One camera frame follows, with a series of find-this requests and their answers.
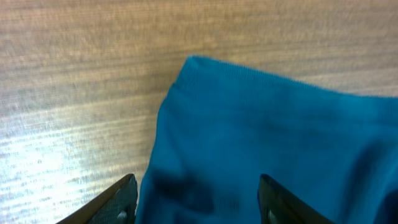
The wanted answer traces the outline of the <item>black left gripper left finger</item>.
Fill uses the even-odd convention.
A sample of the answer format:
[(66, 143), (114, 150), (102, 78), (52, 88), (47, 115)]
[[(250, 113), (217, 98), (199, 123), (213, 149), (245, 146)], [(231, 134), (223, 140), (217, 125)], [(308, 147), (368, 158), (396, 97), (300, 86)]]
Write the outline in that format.
[(138, 199), (134, 174), (127, 174), (58, 224), (134, 224)]

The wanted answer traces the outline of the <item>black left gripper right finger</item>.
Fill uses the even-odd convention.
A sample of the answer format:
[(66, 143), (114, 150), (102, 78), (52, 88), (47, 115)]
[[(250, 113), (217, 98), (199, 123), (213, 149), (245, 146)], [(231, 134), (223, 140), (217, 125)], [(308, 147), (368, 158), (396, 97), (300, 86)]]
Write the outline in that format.
[(257, 191), (262, 224), (333, 224), (267, 174)]

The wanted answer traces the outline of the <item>blue polo shirt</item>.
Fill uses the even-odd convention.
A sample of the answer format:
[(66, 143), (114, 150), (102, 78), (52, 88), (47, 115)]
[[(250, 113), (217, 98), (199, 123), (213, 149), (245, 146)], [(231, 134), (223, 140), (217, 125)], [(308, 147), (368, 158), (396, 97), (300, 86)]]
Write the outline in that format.
[(162, 103), (138, 223), (259, 223), (267, 174), (335, 223), (397, 222), (397, 99), (187, 58)]

